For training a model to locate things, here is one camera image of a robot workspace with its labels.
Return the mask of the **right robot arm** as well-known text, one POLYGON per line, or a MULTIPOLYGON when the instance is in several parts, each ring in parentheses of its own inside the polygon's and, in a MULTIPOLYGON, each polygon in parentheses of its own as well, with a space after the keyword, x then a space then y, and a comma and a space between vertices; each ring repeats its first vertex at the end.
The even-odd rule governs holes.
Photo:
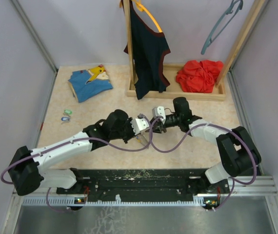
POLYGON ((165 133, 167 128, 179 127, 186 136, 199 137, 218 147, 220 162, 203 172, 198 179, 190 182, 194 194, 212 193, 218 183, 253 170, 249 182, 241 181, 242 185, 253 184, 257 177, 257 165, 261 156, 247 130, 239 126, 234 129, 212 124, 192 113, 189 103, 184 97, 173 100, 174 112, 166 115, 165 108, 155 107, 152 110, 152 128, 149 134, 165 133))

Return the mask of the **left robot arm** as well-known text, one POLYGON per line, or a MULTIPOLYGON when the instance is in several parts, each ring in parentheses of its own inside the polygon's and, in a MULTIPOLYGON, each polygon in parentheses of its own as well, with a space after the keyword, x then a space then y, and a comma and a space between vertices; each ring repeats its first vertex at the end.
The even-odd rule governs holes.
POLYGON ((149 124, 143 118, 132 118, 126 112, 116 109, 106 119, 85 127, 81 132, 42 148, 18 148, 5 172, 19 196, 33 193, 38 188, 63 188, 79 193, 84 189, 84 181, 79 178, 76 169, 52 169, 52 166, 71 157, 89 153, 104 146, 112 140, 121 139, 124 143, 135 138, 149 124))

